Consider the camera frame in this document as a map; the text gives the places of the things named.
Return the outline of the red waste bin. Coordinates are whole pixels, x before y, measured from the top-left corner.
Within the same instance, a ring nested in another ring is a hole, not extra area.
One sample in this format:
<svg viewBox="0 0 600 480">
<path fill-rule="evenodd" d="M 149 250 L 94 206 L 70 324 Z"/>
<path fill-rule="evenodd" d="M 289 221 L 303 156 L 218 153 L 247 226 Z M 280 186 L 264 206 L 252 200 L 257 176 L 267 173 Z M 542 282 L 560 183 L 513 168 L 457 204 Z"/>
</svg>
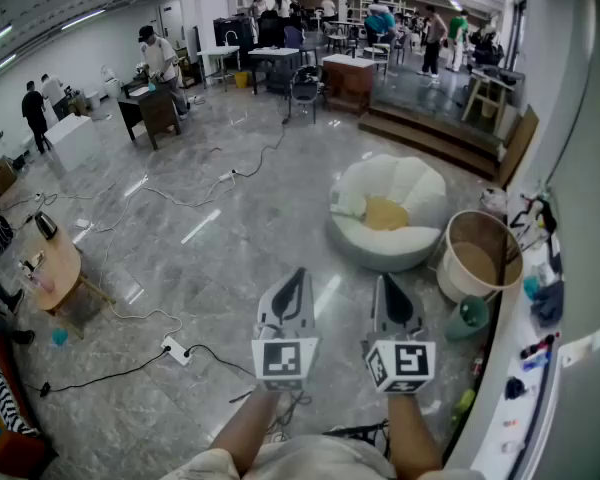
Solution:
<svg viewBox="0 0 600 480">
<path fill-rule="evenodd" d="M 479 203 L 482 211 L 501 218 L 507 213 L 508 196 L 500 188 L 485 188 L 481 192 Z"/>
</svg>

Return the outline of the green snack packet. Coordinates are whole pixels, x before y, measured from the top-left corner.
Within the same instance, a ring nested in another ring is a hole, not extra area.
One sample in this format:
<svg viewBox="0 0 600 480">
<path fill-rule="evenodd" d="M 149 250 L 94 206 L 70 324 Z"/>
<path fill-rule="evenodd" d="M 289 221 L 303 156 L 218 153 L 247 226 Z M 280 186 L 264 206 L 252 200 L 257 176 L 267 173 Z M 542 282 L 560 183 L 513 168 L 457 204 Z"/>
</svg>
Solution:
<svg viewBox="0 0 600 480">
<path fill-rule="evenodd" d="M 330 194 L 329 210 L 334 215 L 360 220 L 366 212 L 366 198 L 355 192 L 334 190 Z"/>
</svg>

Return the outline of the person's left forearm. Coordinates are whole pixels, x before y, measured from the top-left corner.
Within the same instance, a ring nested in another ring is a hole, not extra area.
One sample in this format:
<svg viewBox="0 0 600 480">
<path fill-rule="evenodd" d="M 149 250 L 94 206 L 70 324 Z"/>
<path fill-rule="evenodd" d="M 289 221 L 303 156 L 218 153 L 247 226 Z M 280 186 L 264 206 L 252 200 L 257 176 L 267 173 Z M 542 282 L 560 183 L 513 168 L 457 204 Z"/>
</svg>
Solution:
<svg viewBox="0 0 600 480">
<path fill-rule="evenodd" d="M 281 394 L 256 388 L 211 443 L 226 451 L 240 477 L 253 465 L 274 418 Z"/>
</svg>

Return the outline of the zebra striped cushion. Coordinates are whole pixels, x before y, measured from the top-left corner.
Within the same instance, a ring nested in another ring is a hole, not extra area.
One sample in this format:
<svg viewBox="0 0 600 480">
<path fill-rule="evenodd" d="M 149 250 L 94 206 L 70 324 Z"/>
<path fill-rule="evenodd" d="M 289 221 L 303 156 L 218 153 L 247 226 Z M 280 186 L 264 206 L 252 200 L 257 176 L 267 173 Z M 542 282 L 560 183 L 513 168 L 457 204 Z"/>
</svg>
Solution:
<svg viewBox="0 0 600 480">
<path fill-rule="evenodd" d="M 40 434 L 38 421 L 24 392 L 11 341 L 0 333 L 0 423 L 26 436 Z"/>
</svg>

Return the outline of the round wooden side table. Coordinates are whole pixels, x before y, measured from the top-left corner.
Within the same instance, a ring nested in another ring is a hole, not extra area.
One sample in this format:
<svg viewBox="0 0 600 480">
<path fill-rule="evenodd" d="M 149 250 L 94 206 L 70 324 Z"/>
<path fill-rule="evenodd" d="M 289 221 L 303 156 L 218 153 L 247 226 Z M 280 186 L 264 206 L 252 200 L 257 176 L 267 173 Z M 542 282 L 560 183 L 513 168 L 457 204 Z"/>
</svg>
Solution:
<svg viewBox="0 0 600 480">
<path fill-rule="evenodd" d="M 37 253 L 42 254 L 32 272 L 33 298 L 37 308 L 58 319 L 79 339 L 84 338 L 83 331 L 62 313 L 62 306 L 80 287 L 106 303 L 116 304 L 114 298 L 88 279 L 82 268 L 82 253 L 62 227 L 50 240 L 46 240 L 37 228 L 29 231 L 24 251 L 26 260 L 33 259 Z"/>
</svg>

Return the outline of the white flower-shaped floor cushion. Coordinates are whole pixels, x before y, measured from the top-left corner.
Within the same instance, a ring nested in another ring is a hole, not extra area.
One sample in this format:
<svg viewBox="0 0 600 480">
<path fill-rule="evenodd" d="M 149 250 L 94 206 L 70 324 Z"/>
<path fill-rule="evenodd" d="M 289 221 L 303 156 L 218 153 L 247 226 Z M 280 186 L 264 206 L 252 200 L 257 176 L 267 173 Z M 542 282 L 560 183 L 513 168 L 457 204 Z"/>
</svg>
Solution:
<svg viewBox="0 0 600 480">
<path fill-rule="evenodd" d="M 329 236 L 356 264 L 379 272 L 411 269 L 433 252 L 447 216 L 446 183 L 416 157 L 381 154 L 352 164 L 332 185 L 366 198 L 358 220 L 330 212 Z"/>
</svg>

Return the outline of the white bin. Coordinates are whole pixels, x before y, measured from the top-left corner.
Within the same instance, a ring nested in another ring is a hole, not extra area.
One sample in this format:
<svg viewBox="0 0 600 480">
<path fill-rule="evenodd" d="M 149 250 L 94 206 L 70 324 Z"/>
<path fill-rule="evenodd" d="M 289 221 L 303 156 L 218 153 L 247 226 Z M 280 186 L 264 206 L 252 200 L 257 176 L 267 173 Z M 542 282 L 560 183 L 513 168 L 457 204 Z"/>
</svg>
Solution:
<svg viewBox="0 0 600 480">
<path fill-rule="evenodd" d="M 105 92 L 110 99 L 118 99 L 121 95 L 121 82 L 113 70 L 108 66 L 101 68 L 101 75 L 104 82 Z"/>
</svg>

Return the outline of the white window sill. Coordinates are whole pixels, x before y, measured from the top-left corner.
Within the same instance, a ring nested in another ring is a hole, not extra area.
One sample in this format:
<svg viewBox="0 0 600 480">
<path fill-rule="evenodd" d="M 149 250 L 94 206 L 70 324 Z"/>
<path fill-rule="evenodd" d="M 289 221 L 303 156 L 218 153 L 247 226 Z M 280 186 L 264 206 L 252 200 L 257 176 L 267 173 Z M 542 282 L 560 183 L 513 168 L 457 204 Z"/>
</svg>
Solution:
<svg viewBox="0 0 600 480">
<path fill-rule="evenodd" d="M 458 428 L 446 468 L 479 471 L 485 480 L 532 478 L 552 424 L 563 338 L 560 325 L 538 326 L 532 303 L 522 280 L 498 294 L 497 322 L 485 349 L 477 395 Z M 519 357 L 548 334 L 556 335 L 548 349 L 524 360 Z M 541 356 L 550 359 L 544 368 L 522 370 L 525 361 Z M 521 379 L 527 391 L 506 400 L 505 385 L 512 376 Z"/>
</svg>

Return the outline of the black table white top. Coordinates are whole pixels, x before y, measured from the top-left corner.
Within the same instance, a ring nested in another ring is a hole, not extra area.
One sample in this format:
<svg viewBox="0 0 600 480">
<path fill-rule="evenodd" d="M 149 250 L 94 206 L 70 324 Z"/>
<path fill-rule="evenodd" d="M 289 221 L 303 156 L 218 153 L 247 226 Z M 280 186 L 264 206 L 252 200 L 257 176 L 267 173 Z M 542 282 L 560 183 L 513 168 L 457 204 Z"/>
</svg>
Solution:
<svg viewBox="0 0 600 480">
<path fill-rule="evenodd" d="M 258 94 L 260 85 L 282 94 L 289 92 L 292 76 L 300 67 L 299 49 L 257 48 L 248 55 L 255 95 Z"/>
</svg>

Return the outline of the white sink table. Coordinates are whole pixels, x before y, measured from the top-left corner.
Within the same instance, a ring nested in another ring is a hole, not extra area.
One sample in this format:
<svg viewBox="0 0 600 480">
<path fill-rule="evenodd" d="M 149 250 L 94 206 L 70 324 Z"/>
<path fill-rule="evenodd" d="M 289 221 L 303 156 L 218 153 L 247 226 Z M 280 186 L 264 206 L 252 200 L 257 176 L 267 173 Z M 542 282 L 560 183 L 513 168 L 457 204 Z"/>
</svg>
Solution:
<svg viewBox="0 0 600 480">
<path fill-rule="evenodd" d="M 241 69 L 241 61 L 240 61 L 240 47 L 238 45 L 224 45 L 224 46 L 214 46 L 208 49 L 203 49 L 198 51 L 198 57 L 201 61 L 200 72 L 201 79 L 204 88 L 207 88 L 207 81 L 210 78 L 220 79 L 222 81 L 224 91 L 227 91 L 227 77 L 229 76 L 229 72 L 226 66 L 226 60 L 232 56 L 236 58 L 238 69 Z M 219 69 L 214 72 L 206 72 L 205 63 L 211 61 L 217 61 L 219 63 Z"/>
</svg>

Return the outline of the grey roller blind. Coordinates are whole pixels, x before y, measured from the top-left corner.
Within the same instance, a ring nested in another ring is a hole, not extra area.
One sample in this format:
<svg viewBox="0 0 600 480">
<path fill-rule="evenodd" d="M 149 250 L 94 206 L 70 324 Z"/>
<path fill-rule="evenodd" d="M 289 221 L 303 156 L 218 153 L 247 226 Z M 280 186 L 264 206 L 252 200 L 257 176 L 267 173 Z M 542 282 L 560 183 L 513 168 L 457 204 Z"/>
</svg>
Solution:
<svg viewBox="0 0 600 480">
<path fill-rule="evenodd" d="M 600 328 L 600 0 L 583 101 L 552 177 L 564 270 L 565 341 Z"/>
</svg>

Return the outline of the grey chair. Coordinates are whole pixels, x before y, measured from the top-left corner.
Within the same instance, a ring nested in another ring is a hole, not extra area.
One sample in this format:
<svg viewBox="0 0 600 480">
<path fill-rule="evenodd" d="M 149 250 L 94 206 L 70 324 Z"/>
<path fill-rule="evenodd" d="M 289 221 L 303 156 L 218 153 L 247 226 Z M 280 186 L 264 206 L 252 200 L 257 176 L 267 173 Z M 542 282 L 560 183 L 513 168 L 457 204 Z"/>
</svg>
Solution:
<svg viewBox="0 0 600 480">
<path fill-rule="evenodd" d="M 313 123 L 316 123 L 318 101 L 324 109 L 328 108 L 324 69 L 318 65 L 300 66 L 290 80 L 287 119 L 291 119 L 293 105 L 298 104 L 312 109 Z"/>
</svg>

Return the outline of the person's beige shirt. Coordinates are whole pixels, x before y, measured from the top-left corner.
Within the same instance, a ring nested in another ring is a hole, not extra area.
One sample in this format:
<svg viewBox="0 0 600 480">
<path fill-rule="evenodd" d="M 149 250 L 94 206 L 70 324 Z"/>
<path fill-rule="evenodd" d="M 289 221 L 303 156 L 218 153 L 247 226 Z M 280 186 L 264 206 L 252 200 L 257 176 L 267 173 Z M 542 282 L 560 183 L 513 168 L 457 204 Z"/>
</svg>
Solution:
<svg viewBox="0 0 600 480">
<path fill-rule="evenodd" d="M 161 480 L 397 480 L 390 458 L 357 439 L 301 435 L 281 443 L 263 442 L 248 472 L 240 477 L 224 450 L 198 454 Z M 418 480 L 485 480 L 479 471 L 442 469 Z"/>
</svg>

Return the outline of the cardboard box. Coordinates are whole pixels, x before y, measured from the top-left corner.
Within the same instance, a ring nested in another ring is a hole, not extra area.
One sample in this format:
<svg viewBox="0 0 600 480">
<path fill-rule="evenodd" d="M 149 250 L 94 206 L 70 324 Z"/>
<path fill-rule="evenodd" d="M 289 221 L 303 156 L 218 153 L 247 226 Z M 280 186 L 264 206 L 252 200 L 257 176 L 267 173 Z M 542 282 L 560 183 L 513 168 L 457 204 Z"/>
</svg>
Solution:
<svg viewBox="0 0 600 480">
<path fill-rule="evenodd" d="M 17 181 L 17 172 L 13 169 L 10 160 L 3 156 L 0 158 L 0 195 L 4 194 Z"/>
</svg>

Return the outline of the steel kettle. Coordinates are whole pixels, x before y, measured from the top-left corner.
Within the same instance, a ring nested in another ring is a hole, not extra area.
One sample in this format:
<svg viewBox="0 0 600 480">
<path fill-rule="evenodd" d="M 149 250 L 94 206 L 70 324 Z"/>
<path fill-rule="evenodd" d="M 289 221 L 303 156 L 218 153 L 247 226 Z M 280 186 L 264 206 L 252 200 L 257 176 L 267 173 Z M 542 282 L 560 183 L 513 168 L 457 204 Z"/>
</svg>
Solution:
<svg viewBox="0 0 600 480">
<path fill-rule="evenodd" d="M 53 219 L 43 211 L 37 211 L 34 215 L 35 224 L 41 235 L 47 240 L 52 240 L 58 231 Z"/>
</svg>

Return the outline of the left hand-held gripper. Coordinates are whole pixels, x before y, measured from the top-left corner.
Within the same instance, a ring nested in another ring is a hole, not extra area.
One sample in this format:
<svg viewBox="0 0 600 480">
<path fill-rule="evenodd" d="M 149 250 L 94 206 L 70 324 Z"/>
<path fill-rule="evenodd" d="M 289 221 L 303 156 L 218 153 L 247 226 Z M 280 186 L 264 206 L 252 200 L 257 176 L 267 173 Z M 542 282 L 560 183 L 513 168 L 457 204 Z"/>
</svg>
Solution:
<svg viewBox="0 0 600 480">
<path fill-rule="evenodd" d="M 269 392 L 300 392 L 318 355 L 313 282 L 305 267 L 274 283 L 261 296 L 251 341 L 255 377 Z"/>
</svg>

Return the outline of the black cabinet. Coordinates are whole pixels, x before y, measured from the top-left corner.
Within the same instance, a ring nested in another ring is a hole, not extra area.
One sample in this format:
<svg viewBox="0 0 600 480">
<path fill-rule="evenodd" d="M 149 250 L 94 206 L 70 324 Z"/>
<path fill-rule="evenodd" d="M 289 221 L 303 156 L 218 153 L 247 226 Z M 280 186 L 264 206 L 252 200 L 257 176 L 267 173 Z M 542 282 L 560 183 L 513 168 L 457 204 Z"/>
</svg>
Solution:
<svg viewBox="0 0 600 480">
<path fill-rule="evenodd" d="M 251 22 L 246 15 L 218 18 L 213 25 L 217 46 L 238 46 L 241 52 L 254 48 Z"/>
</svg>

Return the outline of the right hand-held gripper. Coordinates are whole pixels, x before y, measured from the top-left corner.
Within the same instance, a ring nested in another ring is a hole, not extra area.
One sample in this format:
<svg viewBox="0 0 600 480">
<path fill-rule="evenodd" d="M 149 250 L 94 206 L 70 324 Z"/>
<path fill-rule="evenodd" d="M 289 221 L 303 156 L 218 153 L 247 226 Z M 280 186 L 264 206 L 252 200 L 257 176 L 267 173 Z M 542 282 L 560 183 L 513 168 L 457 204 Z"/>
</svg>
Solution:
<svg viewBox="0 0 600 480">
<path fill-rule="evenodd" d="M 389 330 L 387 320 L 401 329 Z M 377 393 L 413 395 L 435 377 L 436 344 L 426 340 L 424 304 L 396 275 L 378 276 L 373 326 L 362 342 L 363 360 Z"/>
</svg>

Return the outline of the plaid cloth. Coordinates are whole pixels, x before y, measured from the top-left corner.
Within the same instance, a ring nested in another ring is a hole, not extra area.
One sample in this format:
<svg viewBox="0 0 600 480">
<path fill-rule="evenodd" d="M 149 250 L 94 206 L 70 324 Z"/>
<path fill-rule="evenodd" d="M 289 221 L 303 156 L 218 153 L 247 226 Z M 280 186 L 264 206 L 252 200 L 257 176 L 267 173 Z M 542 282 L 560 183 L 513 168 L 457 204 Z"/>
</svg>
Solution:
<svg viewBox="0 0 600 480">
<path fill-rule="evenodd" d="M 564 281 L 554 283 L 540 289 L 531 305 L 531 315 L 540 328 L 557 325 L 563 316 Z"/>
</svg>

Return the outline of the green crumpled packet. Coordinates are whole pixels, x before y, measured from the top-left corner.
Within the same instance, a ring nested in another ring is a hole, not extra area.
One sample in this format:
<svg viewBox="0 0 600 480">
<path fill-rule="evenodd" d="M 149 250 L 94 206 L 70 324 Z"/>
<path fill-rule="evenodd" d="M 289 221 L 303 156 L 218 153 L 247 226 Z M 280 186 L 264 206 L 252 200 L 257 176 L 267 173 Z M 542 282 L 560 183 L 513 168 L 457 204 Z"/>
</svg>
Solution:
<svg viewBox="0 0 600 480">
<path fill-rule="evenodd" d="M 462 394 L 460 400 L 454 406 L 452 412 L 452 422 L 454 424 L 459 423 L 460 420 L 464 417 L 464 414 L 471 408 L 476 393 L 473 389 L 467 389 Z"/>
</svg>

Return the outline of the wooden platform steps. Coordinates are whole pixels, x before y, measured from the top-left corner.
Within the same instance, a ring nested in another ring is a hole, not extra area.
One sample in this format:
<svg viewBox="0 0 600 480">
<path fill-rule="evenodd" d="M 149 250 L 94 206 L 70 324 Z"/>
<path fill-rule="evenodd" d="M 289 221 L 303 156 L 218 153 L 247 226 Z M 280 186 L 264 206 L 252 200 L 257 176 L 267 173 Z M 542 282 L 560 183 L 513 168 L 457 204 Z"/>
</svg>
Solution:
<svg viewBox="0 0 600 480">
<path fill-rule="evenodd" d="M 358 127 L 447 161 L 484 179 L 498 174 L 499 141 L 471 126 L 384 103 L 372 103 Z"/>
</svg>

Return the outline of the person's right forearm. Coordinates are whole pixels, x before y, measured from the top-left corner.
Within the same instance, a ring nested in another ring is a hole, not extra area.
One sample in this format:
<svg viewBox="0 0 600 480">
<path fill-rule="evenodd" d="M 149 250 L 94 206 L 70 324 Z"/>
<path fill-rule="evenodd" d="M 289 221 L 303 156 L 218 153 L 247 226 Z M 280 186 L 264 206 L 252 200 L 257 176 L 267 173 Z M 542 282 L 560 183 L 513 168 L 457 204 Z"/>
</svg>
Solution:
<svg viewBox="0 0 600 480">
<path fill-rule="evenodd" d="M 442 454 L 411 395 L 388 397 L 390 459 L 398 480 L 442 469 Z"/>
</svg>

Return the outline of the dark wooden desk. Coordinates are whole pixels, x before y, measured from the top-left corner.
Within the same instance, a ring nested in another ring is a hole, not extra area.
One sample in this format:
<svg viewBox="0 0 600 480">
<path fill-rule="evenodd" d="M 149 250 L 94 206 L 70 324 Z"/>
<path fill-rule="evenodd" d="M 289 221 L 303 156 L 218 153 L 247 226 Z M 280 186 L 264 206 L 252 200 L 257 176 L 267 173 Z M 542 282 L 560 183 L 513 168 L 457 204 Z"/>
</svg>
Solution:
<svg viewBox="0 0 600 480">
<path fill-rule="evenodd" d="M 179 118 L 166 88 L 150 90 L 147 85 L 123 85 L 117 102 L 132 142 L 136 140 L 134 127 L 140 123 L 144 124 L 154 151 L 158 150 L 157 135 L 167 133 L 170 129 L 176 135 L 181 133 Z"/>
</svg>

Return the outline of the white box cabinet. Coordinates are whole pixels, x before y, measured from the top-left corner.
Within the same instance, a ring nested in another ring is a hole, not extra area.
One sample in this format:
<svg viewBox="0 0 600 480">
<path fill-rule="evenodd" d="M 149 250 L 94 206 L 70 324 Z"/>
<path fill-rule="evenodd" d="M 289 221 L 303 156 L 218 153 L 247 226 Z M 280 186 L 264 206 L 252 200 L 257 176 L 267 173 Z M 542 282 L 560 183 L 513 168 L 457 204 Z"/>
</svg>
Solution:
<svg viewBox="0 0 600 480">
<path fill-rule="evenodd" d="M 70 114 L 52 126 L 46 137 L 55 158 L 67 172 L 74 170 L 101 149 L 94 121 L 88 116 Z"/>
</svg>

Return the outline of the cola bottle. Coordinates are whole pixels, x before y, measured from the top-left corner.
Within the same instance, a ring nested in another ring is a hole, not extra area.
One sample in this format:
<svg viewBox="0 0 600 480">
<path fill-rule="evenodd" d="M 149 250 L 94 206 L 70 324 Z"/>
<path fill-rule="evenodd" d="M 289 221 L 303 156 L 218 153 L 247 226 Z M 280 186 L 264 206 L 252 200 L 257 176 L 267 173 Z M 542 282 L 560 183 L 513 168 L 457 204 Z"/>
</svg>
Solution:
<svg viewBox="0 0 600 480">
<path fill-rule="evenodd" d="M 555 339 L 556 339 L 555 334 L 548 334 L 545 337 L 543 337 L 540 341 L 538 341 L 537 343 L 531 344 L 528 347 L 524 348 L 520 352 L 519 357 L 522 360 L 524 360 L 524 359 L 527 359 L 527 358 L 537 354 L 541 350 L 548 349 L 553 344 Z"/>
</svg>

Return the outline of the wooden board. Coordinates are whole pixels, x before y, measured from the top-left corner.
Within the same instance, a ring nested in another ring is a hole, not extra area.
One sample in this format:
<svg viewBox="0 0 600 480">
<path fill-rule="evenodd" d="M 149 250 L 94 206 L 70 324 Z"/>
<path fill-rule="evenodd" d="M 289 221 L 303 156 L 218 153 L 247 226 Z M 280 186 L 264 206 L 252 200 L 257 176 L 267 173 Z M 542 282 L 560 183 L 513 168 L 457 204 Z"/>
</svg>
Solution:
<svg viewBox="0 0 600 480">
<path fill-rule="evenodd" d="M 504 156 L 500 161 L 497 182 L 502 189 L 507 188 L 512 181 L 531 143 L 538 123 L 539 118 L 536 112 L 528 104 L 524 114 L 512 131 L 511 140 L 505 147 Z"/>
</svg>

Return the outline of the white wooden table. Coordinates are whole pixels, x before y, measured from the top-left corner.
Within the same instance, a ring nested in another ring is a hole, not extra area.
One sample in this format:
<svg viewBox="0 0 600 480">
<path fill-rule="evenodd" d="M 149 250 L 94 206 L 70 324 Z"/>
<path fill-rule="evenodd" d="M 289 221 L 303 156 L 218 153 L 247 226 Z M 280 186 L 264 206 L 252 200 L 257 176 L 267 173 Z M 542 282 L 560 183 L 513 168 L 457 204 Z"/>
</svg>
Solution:
<svg viewBox="0 0 600 480">
<path fill-rule="evenodd" d="M 525 80 L 525 75 L 495 67 L 493 70 L 473 68 L 470 74 L 468 98 L 464 106 L 461 120 L 466 121 L 476 102 L 495 109 L 495 125 L 499 125 L 503 117 L 507 93 L 513 92 L 518 83 Z"/>
</svg>

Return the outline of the brown cabinet white top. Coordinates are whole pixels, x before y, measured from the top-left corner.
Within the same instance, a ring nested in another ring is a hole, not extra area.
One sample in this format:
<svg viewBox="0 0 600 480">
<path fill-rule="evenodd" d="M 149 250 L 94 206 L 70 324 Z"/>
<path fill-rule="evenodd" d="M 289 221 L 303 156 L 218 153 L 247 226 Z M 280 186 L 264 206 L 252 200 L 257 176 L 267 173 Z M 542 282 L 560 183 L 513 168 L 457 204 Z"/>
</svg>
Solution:
<svg viewBox="0 0 600 480">
<path fill-rule="evenodd" d="M 371 99 L 375 63 L 362 57 L 332 54 L 322 59 L 322 67 L 328 78 L 327 106 L 358 117 L 366 113 Z"/>
</svg>

